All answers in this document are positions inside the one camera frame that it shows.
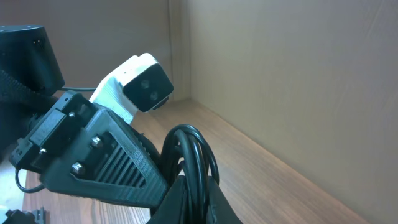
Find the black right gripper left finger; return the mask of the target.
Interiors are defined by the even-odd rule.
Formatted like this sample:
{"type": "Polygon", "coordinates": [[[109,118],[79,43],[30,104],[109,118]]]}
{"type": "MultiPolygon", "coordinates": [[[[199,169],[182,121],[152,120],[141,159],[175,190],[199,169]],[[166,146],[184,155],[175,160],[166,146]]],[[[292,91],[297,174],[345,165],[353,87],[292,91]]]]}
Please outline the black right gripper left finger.
{"type": "Polygon", "coordinates": [[[184,175],[177,177],[159,208],[147,224],[183,224],[186,221],[188,192],[184,175]]]}

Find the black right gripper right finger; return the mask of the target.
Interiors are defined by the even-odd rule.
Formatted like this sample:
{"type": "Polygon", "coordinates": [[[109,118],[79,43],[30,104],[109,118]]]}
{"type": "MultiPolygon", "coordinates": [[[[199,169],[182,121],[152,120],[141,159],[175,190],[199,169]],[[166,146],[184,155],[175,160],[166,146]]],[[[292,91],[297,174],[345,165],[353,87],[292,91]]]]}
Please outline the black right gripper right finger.
{"type": "Polygon", "coordinates": [[[208,176],[206,224],[243,224],[212,176],[208,176]]]}

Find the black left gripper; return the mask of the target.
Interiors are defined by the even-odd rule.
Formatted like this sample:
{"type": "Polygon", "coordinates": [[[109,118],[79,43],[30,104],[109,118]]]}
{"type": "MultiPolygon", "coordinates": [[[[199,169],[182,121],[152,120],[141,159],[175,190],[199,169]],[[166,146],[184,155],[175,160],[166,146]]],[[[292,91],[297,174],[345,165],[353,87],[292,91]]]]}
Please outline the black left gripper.
{"type": "Polygon", "coordinates": [[[18,140],[9,161],[42,173],[51,192],[116,205],[156,208],[169,189],[130,125],[74,91],[18,140]]]}

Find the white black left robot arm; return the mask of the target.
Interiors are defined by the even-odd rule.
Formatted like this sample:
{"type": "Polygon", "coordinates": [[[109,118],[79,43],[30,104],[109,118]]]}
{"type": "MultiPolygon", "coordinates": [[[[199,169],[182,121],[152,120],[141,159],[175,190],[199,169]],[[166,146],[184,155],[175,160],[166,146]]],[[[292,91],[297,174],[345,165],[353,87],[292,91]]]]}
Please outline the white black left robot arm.
{"type": "Polygon", "coordinates": [[[159,153],[132,128],[138,111],[164,104],[173,85],[151,54],[107,75],[91,98],[65,82],[43,26],[1,27],[1,140],[17,142],[16,170],[43,189],[116,205],[158,207],[168,184],[159,153]]]}

